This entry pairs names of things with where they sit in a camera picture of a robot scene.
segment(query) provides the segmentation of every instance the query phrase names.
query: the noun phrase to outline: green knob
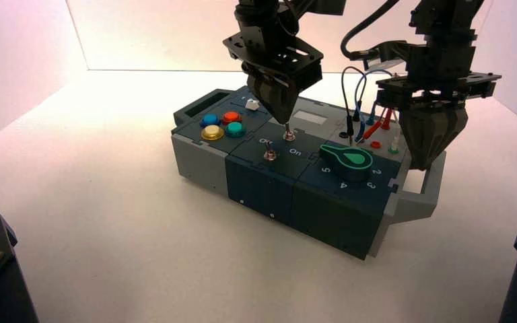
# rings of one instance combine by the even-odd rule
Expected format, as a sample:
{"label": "green knob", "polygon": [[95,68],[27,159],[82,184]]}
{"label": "green knob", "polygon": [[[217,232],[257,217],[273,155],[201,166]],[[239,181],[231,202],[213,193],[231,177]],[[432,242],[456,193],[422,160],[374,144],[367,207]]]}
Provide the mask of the green knob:
{"label": "green knob", "polygon": [[321,145],[319,152],[330,168],[348,182],[363,182],[370,177],[374,158],[363,149]]}

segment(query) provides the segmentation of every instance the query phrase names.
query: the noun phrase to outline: white button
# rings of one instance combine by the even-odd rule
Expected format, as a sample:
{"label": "white button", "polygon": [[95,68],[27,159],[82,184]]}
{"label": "white button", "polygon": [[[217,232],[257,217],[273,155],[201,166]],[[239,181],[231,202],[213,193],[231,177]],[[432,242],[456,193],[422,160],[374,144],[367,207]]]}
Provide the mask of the white button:
{"label": "white button", "polygon": [[261,103],[258,100],[248,99],[244,107],[252,111],[257,111],[261,107]]}

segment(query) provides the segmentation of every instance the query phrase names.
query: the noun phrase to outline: round button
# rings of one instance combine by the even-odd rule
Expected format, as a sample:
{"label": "round button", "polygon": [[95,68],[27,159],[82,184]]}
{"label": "round button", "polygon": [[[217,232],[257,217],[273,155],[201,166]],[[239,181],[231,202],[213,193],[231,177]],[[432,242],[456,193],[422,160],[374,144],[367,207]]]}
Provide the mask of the round button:
{"label": "round button", "polygon": [[238,138],[244,136],[244,126],[240,122],[231,122],[227,125],[226,134],[231,138]]}
{"label": "round button", "polygon": [[219,117],[216,114],[206,114],[201,119],[201,128],[205,128],[206,126],[210,126],[212,124],[219,125],[221,121],[219,120]]}
{"label": "round button", "polygon": [[223,114],[223,124],[230,124],[231,122],[239,122],[241,117],[237,112],[229,111]]}
{"label": "round button", "polygon": [[201,131],[201,137],[206,140],[218,140],[223,137],[225,131],[219,126],[212,124]]}

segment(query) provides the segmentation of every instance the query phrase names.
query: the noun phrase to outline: red button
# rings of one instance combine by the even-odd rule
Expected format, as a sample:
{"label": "red button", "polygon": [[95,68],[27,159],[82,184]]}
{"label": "red button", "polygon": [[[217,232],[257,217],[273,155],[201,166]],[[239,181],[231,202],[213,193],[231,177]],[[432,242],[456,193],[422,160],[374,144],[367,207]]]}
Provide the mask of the red button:
{"label": "red button", "polygon": [[230,124],[231,122],[240,122],[241,118],[237,112],[229,111],[223,114],[223,124]]}

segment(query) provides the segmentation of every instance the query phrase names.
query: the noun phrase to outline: blue button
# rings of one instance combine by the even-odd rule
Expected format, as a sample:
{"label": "blue button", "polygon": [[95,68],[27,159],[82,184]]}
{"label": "blue button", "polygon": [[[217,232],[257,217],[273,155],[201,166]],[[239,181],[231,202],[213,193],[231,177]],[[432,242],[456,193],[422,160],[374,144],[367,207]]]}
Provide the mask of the blue button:
{"label": "blue button", "polygon": [[238,138],[244,136],[244,126],[240,122],[231,122],[227,125],[226,134],[231,138]]}
{"label": "blue button", "polygon": [[213,124],[215,124],[215,125],[221,124],[219,117],[217,117],[214,114],[206,114],[201,119],[201,123],[199,125],[201,125],[201,128],[205,128],[206,126],[211,126]]}

